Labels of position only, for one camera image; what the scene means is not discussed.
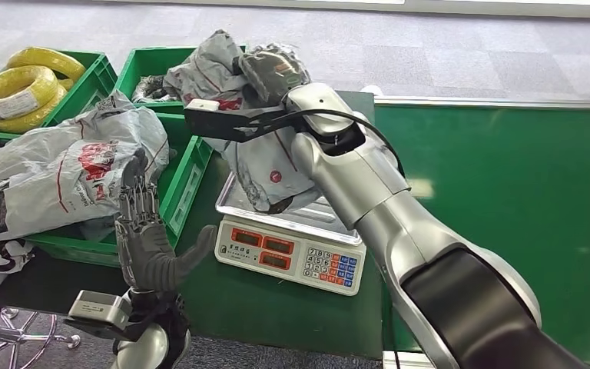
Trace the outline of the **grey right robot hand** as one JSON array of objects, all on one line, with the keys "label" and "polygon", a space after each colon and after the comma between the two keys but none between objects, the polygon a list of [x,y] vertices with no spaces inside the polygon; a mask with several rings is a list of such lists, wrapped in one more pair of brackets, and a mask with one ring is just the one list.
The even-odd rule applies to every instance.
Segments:
[{"label": "grey right robot hand", "polygon": [[307,68],[289,45],[258,45],[239,57],[238,66],[267,106],[280,104],[288,92],[311,83]]}]

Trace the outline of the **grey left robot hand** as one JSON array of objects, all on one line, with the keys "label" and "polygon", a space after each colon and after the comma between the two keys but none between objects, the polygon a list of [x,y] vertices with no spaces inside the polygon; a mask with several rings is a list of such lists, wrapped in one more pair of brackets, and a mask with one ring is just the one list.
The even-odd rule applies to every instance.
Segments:
[{"label": "grey left robot hand", "polygon": [[124,280],[136,291],[178,291],[187,276],[213,251],[217,226],[200,230],[195,244],[177,255],[158,213],[155,183],[146,180],[148,163],[139,148],[125,165],[119,191],[119,215],[114,222]]}]

